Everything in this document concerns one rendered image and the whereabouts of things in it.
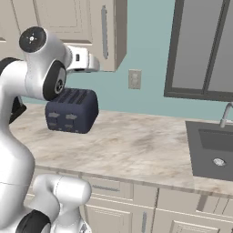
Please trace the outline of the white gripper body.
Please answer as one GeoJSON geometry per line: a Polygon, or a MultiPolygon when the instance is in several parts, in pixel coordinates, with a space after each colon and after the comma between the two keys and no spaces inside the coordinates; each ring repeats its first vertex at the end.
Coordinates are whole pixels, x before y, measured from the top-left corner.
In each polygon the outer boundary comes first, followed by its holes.
{"type": "Polygon", "coordinates": [[[100,70],[99,60],[93,55],[88,55],[88,72],[98,72],[100,70]]]}

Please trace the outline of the beige base cabinet door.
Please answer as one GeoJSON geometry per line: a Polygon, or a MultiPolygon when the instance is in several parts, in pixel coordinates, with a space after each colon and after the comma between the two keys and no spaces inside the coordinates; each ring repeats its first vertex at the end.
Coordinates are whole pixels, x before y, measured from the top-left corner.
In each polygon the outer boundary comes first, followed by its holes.
{"type": "Polygon", "coordinates": [[[91,198],[86,203],[86,221],[93,233],[141,233],[143,212],[147,213],[145,233],[151,233],[154,208],[91,198]]]}
{"type": "Polygon", "coordinates": [[[233,233],[233,222],[157,208],[153,233],[233,233]]]}

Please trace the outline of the dark blue toaster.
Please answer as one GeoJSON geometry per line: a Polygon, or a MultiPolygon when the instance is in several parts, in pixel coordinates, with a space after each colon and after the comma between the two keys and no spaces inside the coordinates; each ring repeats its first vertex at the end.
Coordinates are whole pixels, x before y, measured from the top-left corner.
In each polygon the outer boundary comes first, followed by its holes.
{"type": "Polygon", "coordinates": [[[96,92],[65,88],[59,97],[46,104],[45,115],[50,130],[86,134],[98,116],[96,92]]]}

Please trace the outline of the dark grey framed window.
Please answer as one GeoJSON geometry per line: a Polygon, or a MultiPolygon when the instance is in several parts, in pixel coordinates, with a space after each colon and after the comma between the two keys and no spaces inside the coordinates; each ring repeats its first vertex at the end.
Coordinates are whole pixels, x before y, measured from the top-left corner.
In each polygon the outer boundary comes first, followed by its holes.
{"type": "Polygon", "coordinates": [[[176,0],[166,97],[233,101],[233,0],[176,0]]]}

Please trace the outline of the beige drawer front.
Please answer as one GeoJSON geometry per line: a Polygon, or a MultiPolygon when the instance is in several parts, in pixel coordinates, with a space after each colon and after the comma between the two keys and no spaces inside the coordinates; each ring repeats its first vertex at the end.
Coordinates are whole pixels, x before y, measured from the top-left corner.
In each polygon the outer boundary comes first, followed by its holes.
{"type": "Polygon", "coordinates": [[[123,181],[116,181],[100,177],[88,177],[82,176],[85,181],[88,181],[92,185],[98,185],[102,187],[113,187],[120,189],[120,192],[112,192],[92,187],[92,192],[96,195],[102,195],[113,198],[132,199],[134,195],[134,186],[132,183],[126,183],[123,181]]]}

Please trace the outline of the silver tap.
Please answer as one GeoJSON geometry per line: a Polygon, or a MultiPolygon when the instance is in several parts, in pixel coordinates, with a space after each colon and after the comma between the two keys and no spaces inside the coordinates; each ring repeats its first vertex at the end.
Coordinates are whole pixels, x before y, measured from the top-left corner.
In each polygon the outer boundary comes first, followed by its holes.
{"type": "Polygon", "coordinates": [[[221,118],[220,120],[220,127],[225,127],[225,124],[227,123],[227,117],[228,117],[228,113],[229,113],[229,110],[230,108],[233,107],[233,102],[229,102],[227,105],[226,105],[226,108],[224,110],[224,113],[223,113],[223,117],[221,118]]]}

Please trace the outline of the dark grey sink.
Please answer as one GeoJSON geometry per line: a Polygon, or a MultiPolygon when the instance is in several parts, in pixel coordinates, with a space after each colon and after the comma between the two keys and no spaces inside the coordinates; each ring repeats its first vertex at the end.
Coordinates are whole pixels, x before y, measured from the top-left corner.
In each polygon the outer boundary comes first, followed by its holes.
{"type": "Polygon", "coordinates": [[[233,181],[233,126],[187,121],[186,128],[193,175],[233,181]]]}

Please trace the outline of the beige sink front panel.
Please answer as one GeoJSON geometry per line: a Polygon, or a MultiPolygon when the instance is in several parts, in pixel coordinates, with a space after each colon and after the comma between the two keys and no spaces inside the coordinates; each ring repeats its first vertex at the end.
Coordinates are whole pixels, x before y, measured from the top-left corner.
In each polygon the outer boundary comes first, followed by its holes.
{"type": "Polygon", "coordinates": [[[161,188],[157,207],[181,213],[193,213],[197,209],[199,199],[199,194],[161,188]]]}

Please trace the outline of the beige wall cabinet carcass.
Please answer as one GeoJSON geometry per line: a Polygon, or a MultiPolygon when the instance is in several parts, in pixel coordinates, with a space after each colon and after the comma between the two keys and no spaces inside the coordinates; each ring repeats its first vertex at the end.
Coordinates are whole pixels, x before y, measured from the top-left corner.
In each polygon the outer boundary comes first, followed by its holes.
{"type": "Polygon", "coordinates": [[[116,68],[127,54],[127,0],[116,0],[116,68]]]}

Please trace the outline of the beige wall cabinet door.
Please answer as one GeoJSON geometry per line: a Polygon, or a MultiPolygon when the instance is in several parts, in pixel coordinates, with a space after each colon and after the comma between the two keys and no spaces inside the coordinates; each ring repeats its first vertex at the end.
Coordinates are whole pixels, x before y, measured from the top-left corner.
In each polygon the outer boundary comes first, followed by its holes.
{"type": "Polygon", "coordinates": [[[0,0],[0,60],[8,56],[24,57],[19,37],[33,25],[36,25],[33,0],[0,0]]]}
{"type": "Polygon", "coordinates": [[[34,0],[38,24],[70,46],[86,47],[103,71],[116,70],[114,0],[34,0]],[[103,57],[102,5],[107,14],[108,57],[103,57]]]}

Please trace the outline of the beige wall outlet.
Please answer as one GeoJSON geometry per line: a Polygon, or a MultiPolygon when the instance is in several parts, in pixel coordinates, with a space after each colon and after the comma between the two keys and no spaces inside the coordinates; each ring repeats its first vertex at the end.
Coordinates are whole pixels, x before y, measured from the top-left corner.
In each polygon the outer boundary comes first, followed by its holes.
{"type": "Polygon", "coordinates": [[[138,69],[128,70],[128,88],[140,89],[141,88],[141,75],[142,71],[138,69]]]}

